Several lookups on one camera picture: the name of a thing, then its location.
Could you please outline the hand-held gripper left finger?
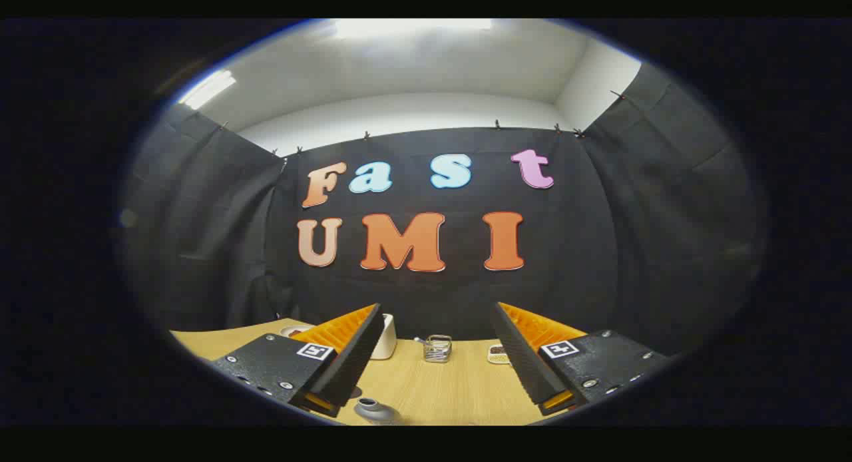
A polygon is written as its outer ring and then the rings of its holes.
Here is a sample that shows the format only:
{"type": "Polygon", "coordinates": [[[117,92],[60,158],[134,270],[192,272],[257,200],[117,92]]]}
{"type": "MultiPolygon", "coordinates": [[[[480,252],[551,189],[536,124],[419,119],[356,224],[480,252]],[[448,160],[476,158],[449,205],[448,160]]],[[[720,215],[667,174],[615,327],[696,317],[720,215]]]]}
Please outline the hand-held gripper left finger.
{"type": "Polygon", "coordinates": [[[380,304],[285,337],[264,334],[211,362],[281,404],[335,417],[349,401],[384,330],[380,304]]]}

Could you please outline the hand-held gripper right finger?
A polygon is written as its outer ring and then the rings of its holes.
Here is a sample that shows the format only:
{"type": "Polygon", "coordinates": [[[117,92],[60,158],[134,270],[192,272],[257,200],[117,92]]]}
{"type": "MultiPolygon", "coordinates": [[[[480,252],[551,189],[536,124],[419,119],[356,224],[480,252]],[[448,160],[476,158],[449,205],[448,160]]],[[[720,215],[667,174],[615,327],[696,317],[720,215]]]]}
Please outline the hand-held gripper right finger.
{"type": "Polygon", "coordinates": [[[503,302],[494,305],[492,325],[543,416],[608,399],[670,361],[614,330],[587,333],[503,302]]]}

